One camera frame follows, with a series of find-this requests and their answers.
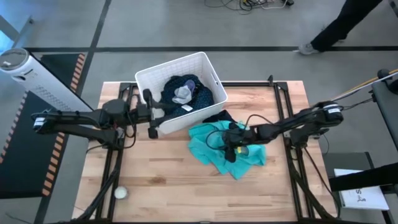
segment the black mat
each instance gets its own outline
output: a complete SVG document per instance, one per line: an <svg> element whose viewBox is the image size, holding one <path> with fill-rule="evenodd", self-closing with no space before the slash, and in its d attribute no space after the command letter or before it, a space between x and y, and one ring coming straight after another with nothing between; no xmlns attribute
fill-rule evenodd
<svg viewBox="0 0 398 224"><path fill-rule="evenodd" d="M71 86L72 82L77 85L83 84L78 80L84 55L44 55L41 62L66 86ZM52 107L31 92L25 94L22 99L3 147L0 198L41 197L51 194L67 135L36 134L32 129L34 121L30 118L32 113L49 108Z"/></svg>

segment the shoe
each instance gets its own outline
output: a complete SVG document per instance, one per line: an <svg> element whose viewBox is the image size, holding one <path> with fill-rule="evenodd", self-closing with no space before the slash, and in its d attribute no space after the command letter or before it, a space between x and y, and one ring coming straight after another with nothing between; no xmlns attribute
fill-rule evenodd
<svg viewBox="0 0 398 224"><path fill-rule="evenodd" d="M312 47L312 44L302 44L298 47L298 51L303 55L310 55L310 54L318 54L320 53L319 50L315 50Z"/></svg>

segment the teal cloth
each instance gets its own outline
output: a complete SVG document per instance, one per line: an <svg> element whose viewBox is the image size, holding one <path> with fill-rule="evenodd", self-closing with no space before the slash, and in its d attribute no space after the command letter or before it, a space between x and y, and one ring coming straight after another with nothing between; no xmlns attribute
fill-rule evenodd
<svg viewBox="0 0 398 224"><path fill-rule="evenodd" d="M266 164L266 148L264 145L250 145L248 146L248 155L237 154L235 162L229 162L224 158L225 152L223 150L215 150L209 148L206 145L206 137L212 131L217 129L227 130L230 121L218 121L214 123L199 124L191 129L188 133L191 137L191 141L188 145L193 156L201 161L203 164L208 165L213 163L221 174L227 172L235 179L240 179L252 165L264 166ZM224 146L222 140L223 132L215 132L208 138L209 146L213 148L219 148Z"/></svg>

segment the white tower device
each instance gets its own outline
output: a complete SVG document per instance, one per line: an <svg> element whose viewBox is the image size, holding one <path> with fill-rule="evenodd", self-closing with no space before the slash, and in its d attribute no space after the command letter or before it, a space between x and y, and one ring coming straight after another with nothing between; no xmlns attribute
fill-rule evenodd
<svg viewBox="0 0 398 224"><path fill-rule="evenodd" d="M93 111L25 49L3 52L0 55L0 73L10 76L57 110Z"/></svg>

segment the concrete floor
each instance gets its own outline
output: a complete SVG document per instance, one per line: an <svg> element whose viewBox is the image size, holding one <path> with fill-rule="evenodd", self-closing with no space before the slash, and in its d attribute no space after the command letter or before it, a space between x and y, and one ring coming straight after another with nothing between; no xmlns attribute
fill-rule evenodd
<svg viewBox="0 0 398 224"><path fill-rule="evenodd" d="M241 16L225 8L208 8L202 0L113 0L98 47L168 46L295 46L313 38L339 13L344 0L297 0L290 8L254 10ZM36 23L26 47L89 47L104 0L0 0L0 14L15 24L19 15L33 15ZM382 2L349 34L343 46L398 45L398 18ZM191 52L96 53L82 98L96 107L102 83L134 80L134 74ZM398 67L398 52L326 52L301 56L295 52L207 52L222 80L303 80L310 103L334 97L376 76L381 68ZM6 138L23 89L0 76L2 117L0 140ZM361 91L341 101L351 105L369 98ZM327 134L330 152L370 152L374 165L398 161L374 103L345 113L345 121ZM320 140L322 150L326 142ZM87 140L71 137L45 222L69 220L83 168ZM33 222L39 198L1 200L0 220L19 223L5 213ZM389 198L397 211L397 199ZM383 223L378 214L343 210L344 220Z"/></svg>

